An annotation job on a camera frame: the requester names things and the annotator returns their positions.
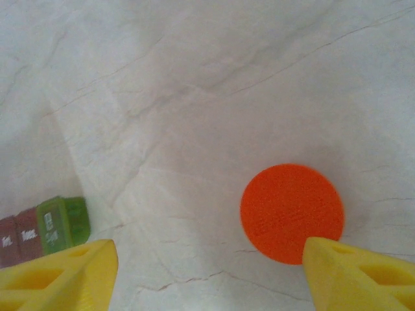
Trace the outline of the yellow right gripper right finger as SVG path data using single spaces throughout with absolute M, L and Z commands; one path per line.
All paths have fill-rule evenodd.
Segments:
M 316 311 L 415 311 L 415 264 L 308 238 L 303 268 Z

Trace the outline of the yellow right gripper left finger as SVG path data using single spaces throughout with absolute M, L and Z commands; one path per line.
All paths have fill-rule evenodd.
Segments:
M 0 311 L 108 311 L 118 256 L 111 239 L 0 270 Z

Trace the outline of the brown Tues pill box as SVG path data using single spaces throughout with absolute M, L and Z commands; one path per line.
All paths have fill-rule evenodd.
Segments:
M 36 208 L 32 207 L 16 216 L 21 260 L 23 262 L 43 256 L 42 241 L 38 229 Z

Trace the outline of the green pill box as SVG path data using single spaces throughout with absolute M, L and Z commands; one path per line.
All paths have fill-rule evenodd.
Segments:
M 57 196 L 36 207 L 43 253 L 50 255 L 87 242 L 91 226 L 85 198 Z

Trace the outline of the brown Fri pill box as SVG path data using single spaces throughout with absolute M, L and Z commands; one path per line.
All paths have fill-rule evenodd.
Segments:
M 9 216 L 0 220 L 0 268 L 16 265 L 20 262 L 19 238 L 16 220 Z

